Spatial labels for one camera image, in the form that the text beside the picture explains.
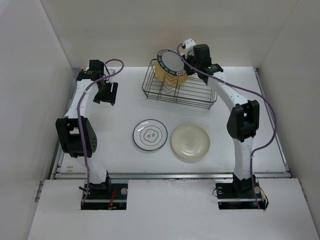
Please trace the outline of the teal banded lettered plate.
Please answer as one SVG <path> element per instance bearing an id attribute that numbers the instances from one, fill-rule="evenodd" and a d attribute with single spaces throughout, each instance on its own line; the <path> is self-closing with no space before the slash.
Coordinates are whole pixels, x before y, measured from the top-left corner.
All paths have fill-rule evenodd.
<path id="1" fill-rule="evenodd" d="M 183 76 L 186 74 L 181 56 L 172 49 L 161 49 L 157 53 L 157 61 L 160 67 L 173 76 Z"/>

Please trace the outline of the metal wire dish rack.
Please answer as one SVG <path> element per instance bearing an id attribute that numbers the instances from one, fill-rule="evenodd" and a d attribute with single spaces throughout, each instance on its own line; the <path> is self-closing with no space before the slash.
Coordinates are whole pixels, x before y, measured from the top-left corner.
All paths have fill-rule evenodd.
<path id="1" fill-rule="evenodd" d="M 170 80 L 168 84 L 165 80 L 159 80 L 156 76 L 156 63 L 154 58 L 149 62 L 145 74 L 142 91 L 148 99 L 154 99 L 164 102 L 177 103 L 191 107 L 197 107 L 209 110 L 218 99 L 218 94 L 197 77 L 191 75 L 183 84 L 178 84 L 177 79 Z"/>

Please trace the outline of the cream plate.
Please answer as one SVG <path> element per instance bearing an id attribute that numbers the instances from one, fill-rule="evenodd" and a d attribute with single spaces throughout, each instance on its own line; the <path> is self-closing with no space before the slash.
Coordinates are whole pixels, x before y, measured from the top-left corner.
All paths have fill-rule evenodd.
<path id="1" fill-rule="evenodd" d="M 171 147 L 184 162 L 195 163 L 209 152 L 211 139 L 199 125 L 183 124 L 173 131 Z"/>

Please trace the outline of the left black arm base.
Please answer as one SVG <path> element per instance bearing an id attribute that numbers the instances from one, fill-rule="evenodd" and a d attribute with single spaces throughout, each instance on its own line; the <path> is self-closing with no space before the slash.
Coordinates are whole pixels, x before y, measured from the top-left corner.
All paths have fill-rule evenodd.
<path id="1" fill-rule="evenodd" d="M 101 183 L 90 183 L 86 196 L 87 184 L 78 187 L 82 191 L 81 210 L 126 210 L 128 182 L 106 180 Z"/>

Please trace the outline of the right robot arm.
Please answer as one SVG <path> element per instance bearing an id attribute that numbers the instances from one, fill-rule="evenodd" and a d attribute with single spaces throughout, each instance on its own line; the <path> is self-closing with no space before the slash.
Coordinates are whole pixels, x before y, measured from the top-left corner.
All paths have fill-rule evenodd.
<path id="1" fill-rule="evenodd" d="M 213 64 L 210 48 L 206 44 L 196 44 L 188 39 L 181 45 L 184 69 L 187 75 L 197 74 L 213 89 L 226 104 L 230 115 L 226 124 L 227 132 L 233 139 L 235 167 L 233 171 L 232 193 L 243 197 L 252 188 L 251 159 L 253 141 L 259 128 L 260 104 L 248 100 L 232 87 L 219 64 Z"/>

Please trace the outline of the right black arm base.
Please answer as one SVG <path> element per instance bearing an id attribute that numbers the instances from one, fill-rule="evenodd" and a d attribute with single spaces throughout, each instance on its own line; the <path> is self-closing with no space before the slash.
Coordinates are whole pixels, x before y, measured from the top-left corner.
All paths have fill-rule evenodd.
<path id="1" fill-rule="evenodd" d="M 243 192 L 237 192 L 231 182 L 218 182 L 215 184 L 217 204 L 220 210 L 266 210 L 269 206 L 268 197 L 260 187 L 255 183 Z"/>

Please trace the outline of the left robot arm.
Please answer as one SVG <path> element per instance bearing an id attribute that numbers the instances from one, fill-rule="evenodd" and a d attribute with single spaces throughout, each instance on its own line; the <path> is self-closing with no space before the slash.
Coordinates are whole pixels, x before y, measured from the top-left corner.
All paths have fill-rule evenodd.
<path id="1" fill-rule="evenodd" d="M 115 58 L 106 62 L 90 60 L 88 68 L 80 70 L 76 77 L 75 92 L 67 112 L 55 122 L 62 151 L 71 158 L 83 159 L 88 182 L 91 177 L 89 158 L 98 147 L 89 115 L 94 103 L 115 105 L 119 84 L 112 78 L 119 71 L 108 69 L 107 64 L 118 61 Z"/>

